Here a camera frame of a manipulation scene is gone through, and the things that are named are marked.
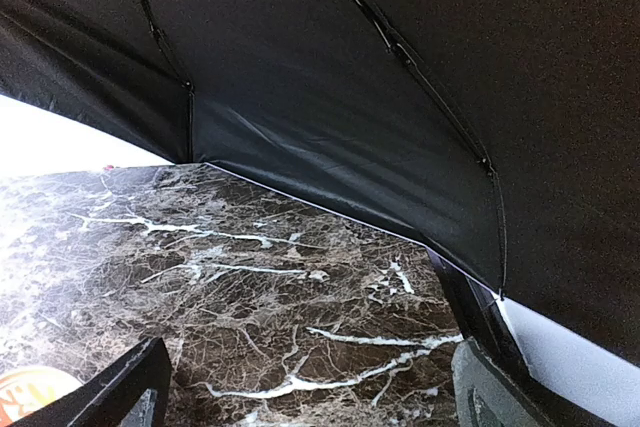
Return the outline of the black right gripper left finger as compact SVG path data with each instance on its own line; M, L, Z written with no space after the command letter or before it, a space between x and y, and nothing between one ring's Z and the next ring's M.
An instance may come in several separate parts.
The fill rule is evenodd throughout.
M148 338L88 383L14 424L161 427L171 374L172 364L163 339Z

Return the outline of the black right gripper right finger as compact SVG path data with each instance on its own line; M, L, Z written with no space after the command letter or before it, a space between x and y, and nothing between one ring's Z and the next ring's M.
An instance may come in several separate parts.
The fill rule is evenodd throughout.
M461 426L607 426L609 423L553 395L542 403L527 395L473 338L452 359Z

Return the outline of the lavender folding umbrella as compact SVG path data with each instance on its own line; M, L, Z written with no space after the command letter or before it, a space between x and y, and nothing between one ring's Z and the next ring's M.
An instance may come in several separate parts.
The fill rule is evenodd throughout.
M1 0L1 91L639 359L639 0Z

